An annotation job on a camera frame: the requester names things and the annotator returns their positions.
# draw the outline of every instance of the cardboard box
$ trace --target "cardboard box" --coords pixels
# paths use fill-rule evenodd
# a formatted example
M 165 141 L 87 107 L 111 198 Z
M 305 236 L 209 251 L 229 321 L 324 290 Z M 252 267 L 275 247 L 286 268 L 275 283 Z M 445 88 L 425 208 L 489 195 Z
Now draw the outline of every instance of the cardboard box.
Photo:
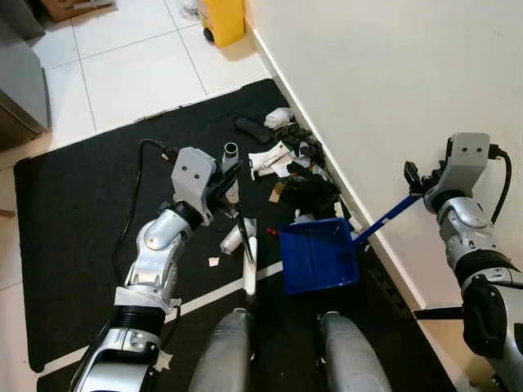
M 51 15 L 52 19 L 59 22 L 61 20 L 70 19 L 73 16 L 78 16 L 90 12 L 92 10 L 97 10 L 105 6 L 100 6 L 96 8 L 81 8 L 75 9 L 73 4 L 80 2 L 87 2 L 87 0 L 40 0 L 42 4 L 47 9 L 47 12 Z

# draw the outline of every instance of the white stripe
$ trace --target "white stripe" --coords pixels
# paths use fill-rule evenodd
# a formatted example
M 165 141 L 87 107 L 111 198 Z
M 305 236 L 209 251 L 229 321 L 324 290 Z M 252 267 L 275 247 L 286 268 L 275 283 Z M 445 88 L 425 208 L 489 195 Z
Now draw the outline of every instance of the white stripe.
M 271 275 L 277 274 L 280 271 L 283 270 L 283 264 L 281 261 L 271 264 L 268 267 L 264 269 L 260 269 L 257 272 L 257 280 L 262 280 L 265 278 L 269 278 Z M 226 284 L 223 287 L 220 287 L 216 290 L 213 290 L 211 292 L 208 292 L 207 294 L 204 294 L 202 296 L 199 296 L 198 298 L 194 298 L 192 301 L 187 302 L 186 304 L 183 304 L 181 306 L 181 314 L 188 314 L 192 312 L 193 310 L 197 310 L 205 305 L 211 304 L 214 301 L 217 301 L 224 296 L 228 296 L 229 294 L 232 294 L 233 292 L 238 291 L 244 286 L 244 279 L 236 279 L 234 282 L 231 282 L 229 284 Z M 172 312 L 172 314 L 168 315 L 165 318 L 165 323 L 169 323 L 172 320 L 176 318 L 176 312 Z M 38 373 L 38 377 L 46 376 L 47 374 L 56 372 L 57 370 L 60 370 L 62 368 L 65 368 L 67 365 L 70 365 L 71 363 L 75 363 L 79 361 L 82 358 L 83 353 L 87 350 L 87 346 L 83 347 L 82 349 L 78 349 L 76 351 L 73 351 L 72 353 L 69 353 L 67 355 L 64 355 L 63 357 L 59 357 L 58 359 L 52 360 L 51 362 L 46 363 L 46 366 L 44 367 L 43 371 L 41 373 Z

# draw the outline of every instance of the white wall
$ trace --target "white wall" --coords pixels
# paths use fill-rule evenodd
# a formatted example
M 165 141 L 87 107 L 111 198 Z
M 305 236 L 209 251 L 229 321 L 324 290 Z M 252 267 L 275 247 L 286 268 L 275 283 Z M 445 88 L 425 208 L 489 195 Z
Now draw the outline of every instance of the white wall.
M 521 0 L 247 0 L 248 20 L 360 207 L 376 219 L 407 193 L 403 163 L 429 172 L 456 131 L 488 132 L 514 180 L 497 224 L 523 266 Z M 490 162 L 476 187 L 487 214 L 503 185 Z M 435 217 L 418 203 L 383 230 L 420 304 L 459 303 Z

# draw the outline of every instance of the black cloth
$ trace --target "black cloth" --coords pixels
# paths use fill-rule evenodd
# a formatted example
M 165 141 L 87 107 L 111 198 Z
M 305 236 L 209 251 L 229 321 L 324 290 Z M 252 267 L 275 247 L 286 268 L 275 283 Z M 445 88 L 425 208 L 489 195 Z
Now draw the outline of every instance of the black cloth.
M 325 370 L 317 366 L 320 339 L 316 328 L 316 316 L 328 310 L 338 310 L 358 325 L 376 351 L 392 390 L 455 391 L 410 312 L 398 310 L 378 284 L 375 277 L 386 275 L 376 256 L 370 252 L 359 258 L 361 282 L 353 287 L 286 296 L 282 274 L 259 283 L 254 334 L 257 355 L 251 367 L 250 392 L 329 391 Z M 173 354 L 171 370 L 160 373 L 158 392 L 188 390 L 212 330 L 225 314 L 241 305 L 242 298 L 241 292 L 234 292 L 182 316 L 165 349 Z M 39 379 L 38 392 L 65 390 L 76 366 Z
M 139 140 L 191 145 L 218 160 L 224 144 L 234 141 L 247 160 L 248 153 L 265 151 L 267 146 L 237 131 L 236 117 L 262 123 L 266 114 L 286 105 L 274 82 L 267 79 L 17 163 L 29 364 L 35 372 L 87 345 L 110 311 L 114 292 L 110 257 L 127 219 Z M 125 274 L 136 257 L 139 228 L 154 219 L 160 204 L 172 196 L 172 167 L 150 146 L 145 147 L 144 162 L 135 219 L 119 255 Z M 253 183 L 245 163 L 240 183 L 244 215 L 258 219 L 263 268 L 279 260 L 279 246 L 264 234 L 265 228 L 291 222 L 293 209 L 267 202 L 274 176 Z M 198 229 L 188 243 L 178 264 L 176 294 L 183 301 L 241 277 L 241 251 L 225 256 L 219 250 L 232 227 L 217 213 L 211 227 Z M 209 268 L 210 256 L 221 256 L 217 268 Z

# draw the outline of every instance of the power cord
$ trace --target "power cord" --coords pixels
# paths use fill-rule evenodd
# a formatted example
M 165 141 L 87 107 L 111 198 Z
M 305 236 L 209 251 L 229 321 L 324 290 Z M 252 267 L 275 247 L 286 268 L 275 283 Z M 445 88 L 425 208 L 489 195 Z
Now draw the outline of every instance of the power cord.
M 140 140 L 140 143 L 138 143 L 138 162 L 136 169 L 136 180 L 134 185 L 134 191 L 132 193 L 131 206 L 129 208 L 129 213 L 127 216 L 127 221 L 125 223 L 125 227 L 120 236 L 118 237 L 118 241 L 114 245 L 113 255 L 111 257 L 111 263 L 113 265 L 114 271 L 114 280 L 116 281 L 117 286 L 123 283 L 122 274 L 120 273 L 120 268 L 118 267 L 118 254 L 122 247 L 123 241 L 125 241 L 125 238 L 127 237 L 127 233 L 129 232 L 129 228 L 131 227 L 131 223 L 136 212 L 136 201 L 138 200 L 138 194 L 140 193 L 141 174 L 144 166 L 145 145 L 153 145 L 154 147 L 158 148 L 162 152 L 162 157 L 172 163 L 176 161 L 179 151 L 177 148 L 174 147 L 167 148 L 162 142 L 153 139 L 143 139 Z
M 489 159 L 496 159 L 497 157 L 503 158 L 505 161 L 505 182 L 503 184 L 503 189 L 501 191 L 501 194 L 499 195 L 498 204 L 496 205 L 496 208 L 494 209 L 494 213 L 492 214 L 492 223 L 496 223 L 496 220 L 498 219 L 499 213 L 501 212 L 501 209 L 503 208 L 503 204 L 505 203 L 505 198 L 507 198 L 508 189 L 510 188 L 511 178 L 512 178 L 512 162 L 510 160 L 510 157 L 508 156 L 506 151 L 503 151 L 499 148 L 499 145 L 490 145 L 489 147 Z

